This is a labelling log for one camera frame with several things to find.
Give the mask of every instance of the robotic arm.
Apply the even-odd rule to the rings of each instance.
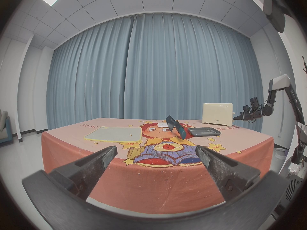
[[[305,125],[300,101],[298,100],[297,95],[290,83],[290,78],[286,74],[270,80],[269,96],[267,104],[264,107],[258,104],[257,97],[251,98],[252,110],[250,110],[248,105],[244,106],[244,112],[241,112],[240,116],[234,117],[234,120],[249,121],[255,120],[256,118],[260,118],[262,116],[270,116],[274,111],[276,92],[279,90],[286,91],[294,111],[296,119],[298,145],[295,148],[294,154],[291,158],[291,162],[299,164],[301,162],[303,152],[307,144],[307,127]]]

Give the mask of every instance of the cartoon face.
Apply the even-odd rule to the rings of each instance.
[[[171,132],[169,128],[158,127],[158,125],[149,126],[146,130],[143,131],[143,134],[149,137],[156,138],[172,138],[180,136],[180,134],[175,128]]]

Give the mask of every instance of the pink tablecloth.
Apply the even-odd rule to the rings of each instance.
[[[224,201],[206,168],[195,155],[195,145],[207,146],[223,155],[258,168],[263,176],[270,167],[274,140],[271,136],[237,126],[202,124],[182,120],[188,127],[213,127],[220,136],[181,140],[173,130],[158,128],[162,120],[97,118],[43,132],[44,169],[80,159],[105,147],[116,145],[112,160],[90,197],[121,209],[166,214],[194,211]],[[138,143],[84,140],[98,127],[142,127]],[[157,156],[162,151],[164,156]]]

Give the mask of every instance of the metal baking tray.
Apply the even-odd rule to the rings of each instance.
[[[193,136],[219,136],[221,134],[220,131],[216,130],[215,128],[211,128],[211,127],[188,128],[188,131]]]

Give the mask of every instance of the sofa cushion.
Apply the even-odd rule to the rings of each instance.
[[[1,140],[1,139],[4,139],[4,138],[7,138],[7,137],[8,137],[7,131],[6,131],[6,128],[4,128],[4,129],[2,130],[2,132],[0,132],[0,140]]]
[[[2,132],[2,130],[4,129],[6,118],[7,118],[7,111],[3,111],[0,118],[0,132]]]

